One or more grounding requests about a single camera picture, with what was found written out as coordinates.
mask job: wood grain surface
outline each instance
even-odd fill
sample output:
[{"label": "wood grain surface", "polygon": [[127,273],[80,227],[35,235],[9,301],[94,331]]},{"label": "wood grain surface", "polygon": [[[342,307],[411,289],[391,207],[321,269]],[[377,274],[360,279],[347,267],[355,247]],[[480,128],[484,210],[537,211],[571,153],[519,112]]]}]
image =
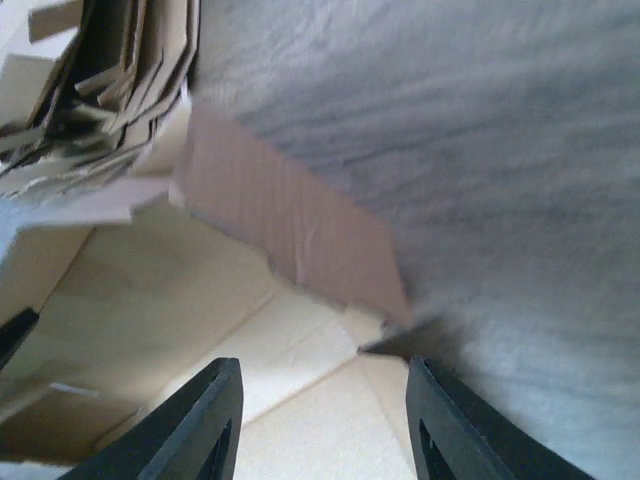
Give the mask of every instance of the wood grain surface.
[{"label": "wood grain surface", "polygon": [[614,480],[640,471],[638,52],[632,0],[203,0],[195,88],[392,223],[426,326],[380,350]]}]

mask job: open cardboard box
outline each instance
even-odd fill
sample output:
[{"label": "open cardboard box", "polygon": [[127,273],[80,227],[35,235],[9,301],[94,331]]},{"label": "open cardboard box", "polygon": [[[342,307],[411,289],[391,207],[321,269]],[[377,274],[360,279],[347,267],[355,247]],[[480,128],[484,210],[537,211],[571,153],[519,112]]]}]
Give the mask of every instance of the open cardboard box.
[{"label": "open cardboard box", "polygon": [[412,477],[407,367],[357,354],[409,319],[389,227],[206,104],[172,178],[123,178],[19,232],[0,318],[26,307],[40,322],[0,374],[14,459],[81,462],[237,357],[235,478]]}]

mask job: cardboard tab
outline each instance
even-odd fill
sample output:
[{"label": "cardboard tab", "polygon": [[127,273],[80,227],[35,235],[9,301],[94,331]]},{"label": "cardboard tab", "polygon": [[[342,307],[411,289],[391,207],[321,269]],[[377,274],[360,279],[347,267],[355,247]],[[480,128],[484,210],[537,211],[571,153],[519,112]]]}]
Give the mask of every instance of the cardboard tab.
[{"label": "cardboard tab", "polygon": [[196,216],[264,249],[295,283],[408,323],[386,223],[206,103],[193,106],[180,167]]}]

